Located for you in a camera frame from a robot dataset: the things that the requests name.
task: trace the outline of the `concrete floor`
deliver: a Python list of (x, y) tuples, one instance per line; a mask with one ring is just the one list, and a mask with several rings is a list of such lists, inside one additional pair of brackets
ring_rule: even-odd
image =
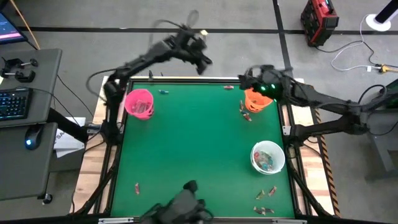
[[(340, 16), (338, 30), (358, 30), (364, 15), (377, 13), (388, 0), (334, 0)], [(224, 29), (277, 29), (272, 0), (18, 0), (27, 21), (35, 27), (150, 27), (156, 19), (185, 22), (188, 12), (197, 9), (200, 18), (197, 28)], [(301, 29), (299, 16), (306, 0), (279, 0), (284, 29)], [(14, 22), (22, 25), (11, 8), (6, 8)], [(392, 21), (392, 30), (398, 30), (398, 21)], [(92, 33), (92, 32), (35, 32), (43, 49), (63, 50), (59, 75), (63, 81), (94, 112), (96, 97), (85, 88), (87, 77), (93, 72), (120, 66), (145, 52), (148, 33)], [(156, 34), (161, 38), (165, 34)], [(366, 35), (366, 42), (374, 49), (373, 60), (379, 63), (398, 64), (396, 35)], [(333, 35), (324, 49), (332, 50), (353, 40), (358, 35)], [(397, 74), (380, 75), (365, 69), (337, 72), (330, 66), (335, 54), (326, 54), (309, 48), (303, 35), (286, 34), (290, 62), (294, 77), (304, 78), (318, 91), (342, 99), (357, 100), (370, 85), (387, 85), (398, 78)], [(206, 51), (214, 65), (205, 76), (233, 77), (250, 65), (271, 63), (284, 67), (278, 34), (210, 34)], [(0, 46), (0, 51), (28, 50), (29, 46), (12, 44)], [(350, 49), (337, 61), (341, 67), (368, 64), (370, 51), (365, 46)], [(155, 65), (155, 74), (166, 76), (194, 76), (194, 68), (178, 61)], [(92, 80), (99, 91), (102, 77)], [(57, 83), (55, 95), (74, 116), (90, 114), (73, 95)], [(336, 119), (335, 114), (322, 111), (322, 120)], [(327, 135), (326, 143), (338, 192), (340, 212), (344, 218), (398, 222), (398, 179), (366, 182), (371, 171), (374, 151), (366, 136), (347, 134)], [(65, 215), (70, 208), (70, 197), (76, 184), (77, 172), (52, 174), (49, 190), (54, 194), (50, 205), (41, 206), (35, 198), (0, 202), (0, 219)]]

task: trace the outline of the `computer mouse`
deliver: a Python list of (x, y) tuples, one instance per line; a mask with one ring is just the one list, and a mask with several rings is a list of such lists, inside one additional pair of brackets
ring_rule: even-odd
[(43, 124), (31, 125), (25, 134), (25, 147), (28, 150), (37, 149), (42, 140)]

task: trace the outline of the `red device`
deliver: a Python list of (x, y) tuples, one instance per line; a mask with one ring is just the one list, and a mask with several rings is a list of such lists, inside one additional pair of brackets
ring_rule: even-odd
[(339, 17), (331, 0), (308, 0), (301, 23), (307, 36), (308, 46), (323, 45), (338, 25)]

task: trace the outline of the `monitor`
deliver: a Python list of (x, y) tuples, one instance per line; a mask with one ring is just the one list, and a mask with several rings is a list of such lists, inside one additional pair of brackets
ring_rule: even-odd
[(26, 36), (0, 12), (0, 45), (27, 41)]

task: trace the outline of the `white paper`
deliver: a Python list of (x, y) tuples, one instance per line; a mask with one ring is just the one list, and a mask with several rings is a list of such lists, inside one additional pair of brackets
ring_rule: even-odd
[[(70, 121), (75, 123), (75, 120), (78, 122), (80, 126), (84, 126), (86, 122), (86, 118), (67, 118)], [(57, 135), (55, 136), (55, 144), (54, 150), (57, 153), (57, 158), (65, 156), (69, 153), (81, 150), (85, 148), (85, 143), (76, 140), (74, 137), (69, 134), (57, 130)]]

